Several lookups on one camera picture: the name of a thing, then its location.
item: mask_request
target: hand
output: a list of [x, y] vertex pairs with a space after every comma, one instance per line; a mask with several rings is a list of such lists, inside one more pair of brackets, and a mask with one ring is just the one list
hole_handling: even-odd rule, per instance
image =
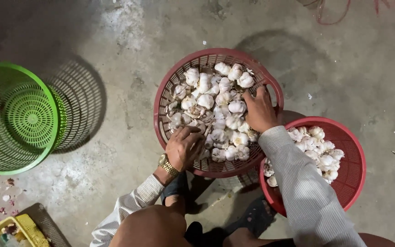
[[165, 153], [170, 164], [182, 172], [197, 159], [204, 147], [205, 138], [198, 127], [179, 127], [168, 140]]
[[243, 98], [248, 108], [246, 122], [251, 128], [262, 134], [268, 129], [279, 125], [272, 107], [271, 96], [265, 86], [257, 88], [257, 96], [255, 98], [252, 97], [249, 91], [243, 93]]

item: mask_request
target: plastic basket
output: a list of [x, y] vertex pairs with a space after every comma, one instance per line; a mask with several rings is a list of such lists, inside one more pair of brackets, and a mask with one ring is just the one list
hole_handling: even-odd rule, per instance
[[[358, 139], [341, 123], [319, 116], [309, 116], [292, 121], [284, 127], [320, 126], [324, 129], [326, 141], [331, 141], [337, 149], [342, 149], [345, 157], [340, 161], [338, 177], [331, 184], [337, 199], [346, 211], [358, 198], [365, 182], [365, 155]], [[260, 186], [269, 204], [281, 215], [286, 216], [281, 194], [267, 185], [263, 174], [264, 160], [260, 164]]]
[[[224, 62], [229, 65], [238, 63], [252, 70], [254, 73], [252, 77], [254, 78], [255, 85], [250, 88], [250, 92], [255, 92], [257, 87], [261, 85], [269, 84], [274, 89], [276, 95], [276, 114], [278, 115], [283, 110], [283, 92], [281, 87], [277, 80], [275, 80], [257, 60], [251, 58], [244, 52], [228, 48], [211, 48], [197, 51], [181, 59], [167, 72], [156, 93], [153, 121], [156, 136], [163, 149], [165, 149], [167, 141], [172, 135], [168, 126], [168, 118], [165, 114], [165, 107], [168, 105], [167, 99], [170, 94], [170, 89], [175, 84], [178, 84], [180, 79], [185, 78], [184, 72], [189, 68], [201, 69], [203, 66], [214, 66], [219, 62]], [[190, 168], [189, 171], [199, 176], [211, 178], [232, 177], [244, 174], [251, 168], [259, 165], [261, 160], [265, 157], [257, 143], [251, 143], [249, 149], [250, 158], [248, 161], [235, 160], [216, 163], [211, 159], [195, 160], [193, 167]]]
[[57, 92], [18, 65], [0, 63], [0, 175], [27, 171], [59, 145], [66, 111]]
[[25, 235], [27, 240], [33, 247], [49, 247], [49, 243], [43, 233], [37, 228], [36, 224], [31, 220], [28, 215], [20, 215], [17, 217], [7, 217], [0, 222], [0, 236], [1, 230], [8, 226], [10, 223], [15, 223], [21, 232]]

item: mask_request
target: watch face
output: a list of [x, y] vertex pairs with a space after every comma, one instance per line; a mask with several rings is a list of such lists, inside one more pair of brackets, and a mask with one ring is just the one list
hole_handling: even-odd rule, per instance
[[164, 164], [166, 158], [167, 158], [167, 156], [165, 154], [162, 154], [161, 157], [159, 157], [158, 165]]

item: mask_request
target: basket rim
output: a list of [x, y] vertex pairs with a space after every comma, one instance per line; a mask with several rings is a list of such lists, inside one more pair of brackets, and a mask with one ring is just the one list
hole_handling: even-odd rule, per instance
[[[327, 124], [332, 124], [335, 125], [336, 127], [340, 128], [341, 130], [343, 130], [346, 134], [348, 134], [350, 136], [350, 138], [353, 140], [353, 142], [356, 144], [358, 151], [360, 153], [361, 156], [361, 168], [362, 168], [362, 173], [361, 173], [361, 181], [358, 184], [356, 193], [353, 195], [352, 199], [348, 202], [347, 205], [345, 205], [343, 207], [344, 211], [347, 211], [354, 203], [355, 201], [358, 199], [360, 193], [362, 192], [363, 186], [365, 184], [365, 176], [366, 176], [366, 161], [365, 161], [365, 154], [363, 152], [362, 146], [359, 143], [359, 140], [357, 139], [357, 137], [346, 127], [344, 126], [342, 123], [339, 123], [337, 121], [334, 121], [330, 118], [326, 118], [326, 117], [321, 117], [321, 116], [307, 116], [301, 119], [297, 119], [294, 121], [291, 121], [287, 124], [284, 125], [285, 129], [289, 129], [291, 127], [294, 126], [298, 126], [298, 125], [302, 125], [303, 123], [306, 122], [311, 122], [311, 121], [315, 121], [315, 122], [322, 122], [322, 123], [327, 123]], [[280, 204], [276, 198], [272, 195], [270, 195], [268, 193], [268, 189], [267, 189], [267, 183], [265, 181], [264, 178], [264, 173], [263, 173], [263, 168], [264, 168], [264, 160], [261, 162], [260, 164], [260, 171], [259, 171], [259, 175], [260, 175], [260, 187], [262, 188], [262, 191], [266, 197], [266, 200], [268, 201], [268, 203], [282, 216], [286, 217], [286, 209], [284, 208], [284, 205]]]
[[[161, 144], [162, 149], [165, 150], [167, 143], [164, 141], [164, 139], [161, 135], [161, 129], [160, 129], [158, 121], [159, 121], [159, 105], [161, 102], [162, 92], [163, 92], [165, 86], [167, 85], [167, 83], [168, 83], [169, 79], [172, 77], [172, 75], [180, 67], [183, 67], [183, 65], [186, 62], [189, 62], [190, 60], [193, 60], [195, 58], [198, 58], [198, 57], [201, 57], [204, 55], [212, 55], [212, 54], [227, 54], [230, 56], [243, 57], [243, 58], [246, 58], [249, 61], [255, 63], [255, 65], [260, 69], [260, 71], [263, 72], [263, 76], [267, 80], [275, 82], [275, 83], [273, 83], [273, 85], [275, 86], [274, 91], [275, 91], [276, 97], [280, 99], [280, 102], [277, 102], [277, 107], [274, 107], [274, 109], [276, 110], [277, 117], [281, 116], [281, 113], [282, 113], [283, 107], [284, 107], [284, 95], [283, 95], [281, 86], [280, 86], [280, 84], [278, 84], [277, 80], [269, 73], [269, 71], [258, 60], [251, 57], [248, 53], [238, 51], [235, 49], [230, 49], [230, 48], [203, 49], [200, 51], [190, 53], [189, 55], [185, 56], [183, 59], [181, 59], [177, 63], [175, 63], [173, 65], [173, 67], [165, 74], [160, 85], [158, 86], [158, 90], [156, 92], [155, 102], [154, 102], [154, 106], [153, 106], [153, 125], [154, 125], [156, 136], [158, 138], [159, 143]], [[188, 170], [195, 175], [204, 176], [204, 177], [211, 177], [211, 178], [233, 177], [233, 176], [237, 176], [242, 173], [245, 173], [245, 172], [249, 171], [250, 169], [256, 167], [260, 163], [260, 160], [262, 160], [261, 157], [263, 157], [263, 159], [265, 157], [263, 151], [261, 151], [259, 153], [259, 157], [257, 157], [254, 161], [251, 161], [249, 165], [243, 166], [241, 168], [237, 168], [232, 171], [222, 171], [222, 172], [201, 171], [201, 170], [196, 169], [194, 167], [191, 167]]]
[[0, 171], [0, 175], [14, 175], [14, 174], [18, 174], [24, 171], [28, 171], [32, 168], [34, 168], [35, 166], [39, 165], [43, 160], [45, 160], [45, 158], [47, 158], [47, 156], [51, 153], [52, 151], [52, 147], [54, 146], [54, 144], [56, 143], [57, 139], [58, 139], [58, 132], [59, 132], [59, 112], [58, 112], [58, 106], [57, 103], [55, 101], [55, 99], [53, 98], [52, 92], [48, 89], [48, 87], [45, 85], [44, 82], [42, 82], [42, 80], [36, 76], [33, 72], [31, 72], [30, 70], [27, 70], [24, 67], [21, 67], [19, 65], [10, 63], [10, 62], [0, 62], [0, 67], [3, 68], [9, 68], [9, 69], [14, 69], [14, 70], [18, 70], [22, 73], [24, 73], [25, 75], [29, 76], [31, 79], [33, 79], [43, 90], [43, 92], [45, 93], [45, 95], [47, 96], [50, 105], [51, 105], [51, 110], [53, 112], [53, 115], [55, 116], [53, 118], [53, 128], [51, 130], [51, 139], [47, 144], [47, 147], [42, 151], [42, 154], [39, 155], [33, 162], [31, 162], [29, 165], [24, 166], [22, 168], [16, 169], [16, 170], [12, 170], [12, 171]]

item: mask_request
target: person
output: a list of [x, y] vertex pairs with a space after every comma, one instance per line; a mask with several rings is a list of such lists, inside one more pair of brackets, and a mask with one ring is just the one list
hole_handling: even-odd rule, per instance
[[[253, 201], [237, 222], [224, 229], [202, 233], [198, 222], [187, 229], [185, 170], [200, 154], [205, 139], [199, 128], [185, 126], [172, 134], [154, 173], [131, 193], [117, 199], [114, 211], [93, 231], [91, 247], [363, 247], [364, 240], [379, 240], [380, 237], [355, 231], [334, 190], [316, 172], [315, 161], [298, 149], [277, 123], [266, 88], [259, 87], [255, 98], [249, 92], [243, 97], [248, 108], [246, 121], [260, 132], [259, 145], [272, 160], [292, 239], [258, 238], [276, 214], [264, 197]], [[160, 196], [162, 205], [154, 205]], [[395, 246], [383, 240], [382, 246]]]

